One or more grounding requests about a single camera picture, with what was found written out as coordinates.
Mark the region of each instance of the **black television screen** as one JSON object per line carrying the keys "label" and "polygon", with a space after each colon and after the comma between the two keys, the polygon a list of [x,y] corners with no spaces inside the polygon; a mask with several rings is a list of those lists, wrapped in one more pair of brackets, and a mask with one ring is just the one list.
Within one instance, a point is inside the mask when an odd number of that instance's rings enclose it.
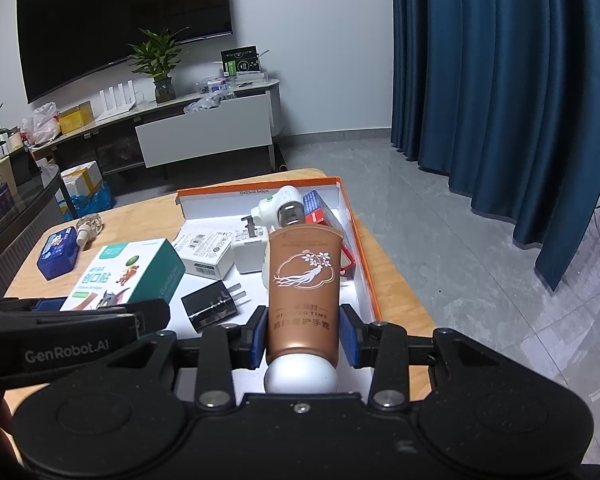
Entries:
{"label": "black television screen", "polygon": [[232,31],[229,0],[18,0],[18,43],[29,102],[126,59],[168,28],[181,42]]}

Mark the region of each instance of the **white wall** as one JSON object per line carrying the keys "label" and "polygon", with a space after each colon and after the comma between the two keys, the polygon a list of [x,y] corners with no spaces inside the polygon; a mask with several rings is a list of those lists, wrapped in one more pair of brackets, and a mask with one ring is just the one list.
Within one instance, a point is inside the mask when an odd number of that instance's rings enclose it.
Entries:
{"label": "white wall", "polygon": [[[183,61],[172,72],[178,94],[192,92],[195,82],[217,73],[218,65],[211,62],[219,60],[220,50],[256,44],[260,52],[271,50],[262,65],[281,80],[285,133],[390,126],[392,0],[232,0],[232,13],[234,35],[186,46]],[[28,105],[16,0],[0,0],[1,125],[20,124],[33,108],[51,100],[64,109],[89,99],[98,115],[98,91],[129,78],[147,100],[153,98],[151,80],[120,64]]]}

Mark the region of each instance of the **curtain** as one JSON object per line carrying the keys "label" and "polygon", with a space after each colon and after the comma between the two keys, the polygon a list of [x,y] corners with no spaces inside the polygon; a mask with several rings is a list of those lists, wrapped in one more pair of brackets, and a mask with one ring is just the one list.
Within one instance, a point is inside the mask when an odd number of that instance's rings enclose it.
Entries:
{"label": "curtain", "polygon": [[600,0],[394,0],[391,142],[555,290],[600,195]]}

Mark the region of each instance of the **hand cream tube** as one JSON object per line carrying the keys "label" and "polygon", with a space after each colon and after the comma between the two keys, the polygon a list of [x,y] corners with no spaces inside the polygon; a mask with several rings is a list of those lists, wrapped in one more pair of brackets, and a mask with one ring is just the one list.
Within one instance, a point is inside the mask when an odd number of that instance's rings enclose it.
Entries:
{"label": "hand cream tube", "polygon": [[336,391],[342,235],[322,225],[269,235],[267,393]]}

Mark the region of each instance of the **barcode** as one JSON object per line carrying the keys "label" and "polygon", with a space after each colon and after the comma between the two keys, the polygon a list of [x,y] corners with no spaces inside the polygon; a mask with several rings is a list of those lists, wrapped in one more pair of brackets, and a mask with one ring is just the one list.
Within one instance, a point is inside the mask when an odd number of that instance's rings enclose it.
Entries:
{"label": "barcode", "polygon": [[195,238],[193,238],[193,240],[189,244],[189,247],[195,247],[204,239],[205,239],[205,235],[197,235]]}
{"label": "barcode", "polygon": [[216,275],[216,271],[215,269],[205,269],[205,267],[200,267],[200,266],[194,266],[196,267],[196,270],[198,272],[202,272],[202,274],[208,274],[209,276],[215,276]]}

